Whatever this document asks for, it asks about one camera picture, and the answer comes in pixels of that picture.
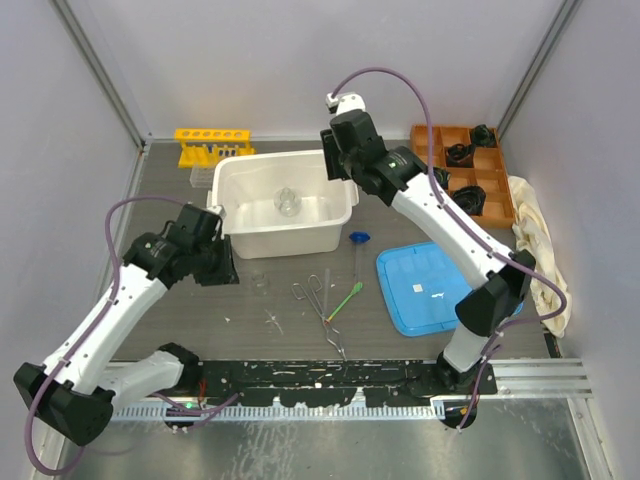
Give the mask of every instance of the scissors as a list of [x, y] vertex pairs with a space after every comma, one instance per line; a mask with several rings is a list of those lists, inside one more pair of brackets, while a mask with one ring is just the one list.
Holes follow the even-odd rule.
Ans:
[[327, 339], [327, 342], [333, 345], [342, 359], [346, 361], [347, 355], [345, 354], [344, 347], [342, 346], [340, 331], [327, 321], [325, 309], [323, 309], [320, 300], [318, 299], [318, 292], [322, 290], [323, 287], [322, 282], [320, 282], [320, 279], [317, 275], [309, 275], [309, 278], [307, 279], [307, 287], [308, 288], [304, 288], [302, 284], [294, 283], [293, 285], [291, 285], [291, 293], [293, 293], [293, 296], [296, 300], [304, 300], [305, 298], [309, 300], [309, 303], [320, 317], [320, 320], [322, 320], [322, 325], [324, 326], [324, 330], [326, 333], [325, 338]]

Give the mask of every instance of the blue tray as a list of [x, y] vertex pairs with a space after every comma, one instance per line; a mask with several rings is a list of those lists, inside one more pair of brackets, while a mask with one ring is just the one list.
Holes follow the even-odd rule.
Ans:
[[387, 250], [376, 266], [387, 309], [400, 333], [418, 337], [456, 328], [455, 306], [471, 287], [435, 243]]

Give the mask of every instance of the gray table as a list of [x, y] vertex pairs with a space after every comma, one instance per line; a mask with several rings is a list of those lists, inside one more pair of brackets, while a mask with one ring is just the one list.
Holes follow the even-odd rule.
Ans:
[[[319, 148], [314, 142], [273, 142], [256, 144], [260, 153]], [[189, 170], [178, 169], [180, 146], [154, 144], [140, 182], [140, 194], [164, 194], [196, 205], [205, 205], [206, 190], [193, 189]], [[145, 231], [159, 231], [178, 208], [159, 202], [135, 206], [125, 245]], [[293, 282], [306, 281], [315, 273], [322, 278], [331, 269], [330, 307], [336, 306], [353, 286], [354, 255], [347, 238], [353, 230], [370, 232], [363, 262], [365, 288], [335, 320], [351, 359], [434, 359], [451, 333], [407, 338], [393, 327], [375, 272], [375, 259], [383, 250], [428, 241], [416, 226], [377, 198], [362, 195], [351, 221], [342, 232], [335, 252], [242, 260], [236, 257], [240, 285], [204, 288], [187, 279], [154, 305], [141, 319], [116, 354], [119, 360], [137, 360], [159, 345], [177, 342], [203, 359], [338, 359], [324, 339], [324, 329], [310, 305], [296, 301], [290, 291]], [[513, 246], [509, 230], [491, 230], [498, 240]], [[269, 278], [268, 295], [256, 296], [251, 289], [251, 273], [264, 272]], [[267, 323], [267, 311], [276, 316], [282, 329]], [[527, 301], [521, 315], [533, 314]], [[502, 342], [501, 358], [547, 358], [540, 325], [516, 327]]]

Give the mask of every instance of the white container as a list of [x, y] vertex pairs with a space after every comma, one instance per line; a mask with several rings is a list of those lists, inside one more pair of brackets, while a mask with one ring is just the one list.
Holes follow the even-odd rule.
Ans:
[[[302, 198], [295, 216], [276, 208], [276, 193]], [[228, 158], [216, 167], [207, 207], [222, 205], [223, 231], [241, 258], [283, 257], [338, 248], [342, 226], [358, 204], [351, 181], [328, 181], [322, 150]]]

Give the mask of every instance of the green brush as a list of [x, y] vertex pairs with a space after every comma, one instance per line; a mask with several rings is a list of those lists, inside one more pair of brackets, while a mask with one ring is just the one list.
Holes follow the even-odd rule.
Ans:
[[347, 298], [345, 298], [342, 303], [340, 305], [338, 305], [338, 308], [336, 308], [333, 313], [331, 315], [329, 315], [329, 318], [327, 318], [327, 323], [329, 323], [331, 320], [333, 320], [333, 317], [335, 317], [338, 312], [342, 309], [342, 307], [344, 307], [347, 302], [349, 300], [351, 300], [351, 297], [353, 297], [356, 293], [358, 293], [360, 290], [362, 290], [362, 282], [358, 282], [353, 286], [353, 289], [351, 290], [351, 293], [349, 295], [347, 295]]

